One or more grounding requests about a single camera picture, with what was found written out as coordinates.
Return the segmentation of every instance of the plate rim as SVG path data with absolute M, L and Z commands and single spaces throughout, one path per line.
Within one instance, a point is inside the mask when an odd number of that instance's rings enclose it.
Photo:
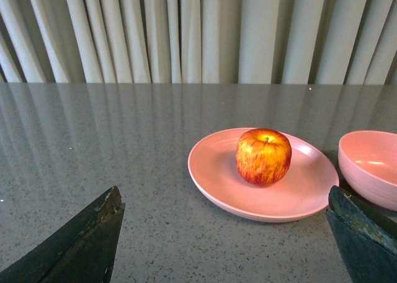
M 221 209 L 223 209 L 223 210 L 225 210 L 225 211 L 227 211 L 227 212 L 229 212 L 229 213 L 232 213 L 233 215 L 237 215 L 237 216 L 239 216 L 239 217 L 243 217 L 243 218 L 247 218 L 247 219 L 255 220 L 255 221 L 261 221 L 261 222 L 269 222 L 269 223 L 291 222 L 291 221 L 300 220 L 300 219 L 303 219 L 303 218 L 310 217 L 310 216 L 312 216 L 312 215 L 318 213 L 318 212 L 321 211 L 322 209 L 326 208 L 326 207 L 328 206 L 328 201 L 327 201 L 325 204 L 320 205 L 319 207 L 317 207 L 317 208 L 315 208 L 315 209 L 313 209 L 313 210 L 310 210 L 310 211 L 308 211 L 308 212 L 305 212 L 305 213 L 284 215 L 284 216 L 278 216 L 278 217 L 275 217 L 275 216 L 273 216 L 273 215 L 264 215 L 264 214 L 261 214 L 261 213 L 249 212 L 249 211 L 247 211 L 247 210 L 243 210 L 243 209 L 240 209 L 240 208 L 238 208 L 238 207 L 234 207 L 234 206 L 232 206 L 232 205 L 230 205 L 230 204 L 224 203 L 224 202 L 221 201 L 221 200 L 218 200 L 216 197 L 214 197 L 214 196 L 212 196 L 210 193 L 208 193 L 208 192 L 197 182 L 196 178 L 195 178 L 194 175 L 193 175 L 192 168 L 191 168 L 191 157 L 192 157 L 192 154 L 194 153 L 196 147 L 198 147 L 200 144 L 202 144 L 202 142 L 203 142 L 204 140 L 207 140 L 207 139 L 209 139 L 209 138 L 212 137 L 212 136 L 219 135 L 219 134 L 222 133 L 222 132 L 244 131 L 244 130 L 245 130 L 245 131 L 248 131 L 248 130 L 251 130 L 251 129 L 254 129 L 254 127 L 227 128 L 227 129 L 224 129 L 224 130 L 220 130 L 220 131 L 217 131 L 217 132 L 213 132 L 213 133 L 211 133 L 211 134 L 209 134 L 209 135 L 203 137 L 202 139 L 200 139 L 200 140 L 193 146 L 193 148 L 191 149 L 191 151 L 190 151 L 190 153 L 189 153 L 188 159 L 187 159 L 187 165 L 188 165 L 190 177 L 192 178 L 194 184 L 195 184 L 196 187 L 199 189 L 199 191 L 200 191 L 209 201 L 211 201 L 212 203 L 214 203 L 216 206 L 220 207 Z M 317 149 L 315 146 L 311 145 L 311 144 L 308 143 L 307 141 L 302 140 L 301 138 L 298 138 L 298 137 L 296 137 L 296 136 L 293 136 L 293 135 L 291 135 L 291 134 L 287 134 L 287 133 L 284 133 L 284 132 L 281 132 L 281 131 L 278 131 L 278 132 L 280 132 L 280 133 L 286 135 L 287 137 L 292 137 L 292 138 L 298 140 L 298 141 L 301 142 L 301 143 L 304 143 L 305 145 L 309 146 L 312 150 L 314 150 L 315 152 L 319 153 L 320 156 L 322 156 L 322 157 L 330 164 L 330 166 L 332 167 L 331 170 L 332 170 L 332 173 L 334 174 L 334 179 L 330 180 L 330 182 L 331 182 L 331 181 L 333 182 L 333 184 L 332 184 L 333 186 L 339 186 L 339 185 L 340 185 L 339 175 L 337 174 L 337 171 L 336 171 L 335 166 L 332 164 L 331 160 L 329 160 L 329 158 L 328 158 L 322 151 L 320 151 L 319 149 Z

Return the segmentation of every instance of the curtain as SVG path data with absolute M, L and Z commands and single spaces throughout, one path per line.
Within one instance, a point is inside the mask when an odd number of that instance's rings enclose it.
M 0 82 L 397 84 L 396 0 L 0 0 Z

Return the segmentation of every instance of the apple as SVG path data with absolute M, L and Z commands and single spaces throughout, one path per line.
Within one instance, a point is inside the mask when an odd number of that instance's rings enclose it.
M 288 138 L 275 130 L 256 128 L 243 133 L 237 143 L 238 173 L 256 186 L 269 186 L 281 180 L 291 164 L 292 147 Z

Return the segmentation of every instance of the pink plate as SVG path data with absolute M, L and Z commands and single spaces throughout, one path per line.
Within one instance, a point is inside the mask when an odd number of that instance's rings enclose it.
M 313 215 L 328 205 L 339 178 L 330 160 L 315 147 L 285 134 L 292 146 L 291 166 L 269 187 L 246 182 L 236 167 L 240 136 L 252 128 L 213 133 L 190 151 L 189 173 L 206 198 L 237 216 L 263 222 L 289 222 Z

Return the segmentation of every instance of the gray speckled countertop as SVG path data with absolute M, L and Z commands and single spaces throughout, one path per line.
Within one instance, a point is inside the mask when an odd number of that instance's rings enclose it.
M 395 86 L 2 84 L 0 271 L 116 185 L 112 282 L 350 282 L 325 210 L 237 217 L 200 193 L 187 157 L 213 132 L 267 127 L 337 167 L 343 134 L 397 132 L 396 100 Z

